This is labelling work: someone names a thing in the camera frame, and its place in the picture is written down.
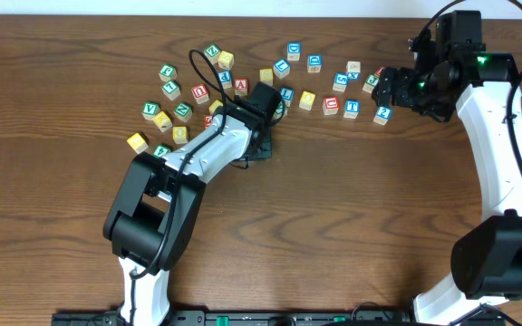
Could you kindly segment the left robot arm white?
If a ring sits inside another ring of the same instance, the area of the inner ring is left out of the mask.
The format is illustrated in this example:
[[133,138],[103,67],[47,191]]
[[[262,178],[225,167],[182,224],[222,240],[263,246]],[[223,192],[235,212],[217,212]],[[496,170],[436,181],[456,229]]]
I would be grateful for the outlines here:
[[284,104],[234,101],[193,140],[161,158],[138,154],[103,225],[124,274],[120,325],[161,325],[169,316],[169,272],[186,250],[207,184],[256,154]]

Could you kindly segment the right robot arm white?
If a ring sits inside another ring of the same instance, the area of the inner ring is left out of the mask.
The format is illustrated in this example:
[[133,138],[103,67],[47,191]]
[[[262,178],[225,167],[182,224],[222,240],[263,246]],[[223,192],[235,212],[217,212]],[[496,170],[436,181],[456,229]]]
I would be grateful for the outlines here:
[[386,67],[372,91],[379,111],[409,108],[439,122],[458,116],[469,136],[482,217],[450,255],[450,272],[412,303],[416,322],[453,324],[522,299],[520,74],[508,53],[419,54],[414,68]]

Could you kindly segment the yellow O wooden block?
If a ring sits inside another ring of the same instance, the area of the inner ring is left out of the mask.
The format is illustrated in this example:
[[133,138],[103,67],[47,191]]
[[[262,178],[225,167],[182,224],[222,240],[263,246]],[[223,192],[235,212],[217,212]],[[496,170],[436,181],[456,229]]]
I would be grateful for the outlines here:
[[172,128],[173,141],[178,144],[187,144],[189,142],[189,131],[186,126],[178,126]]

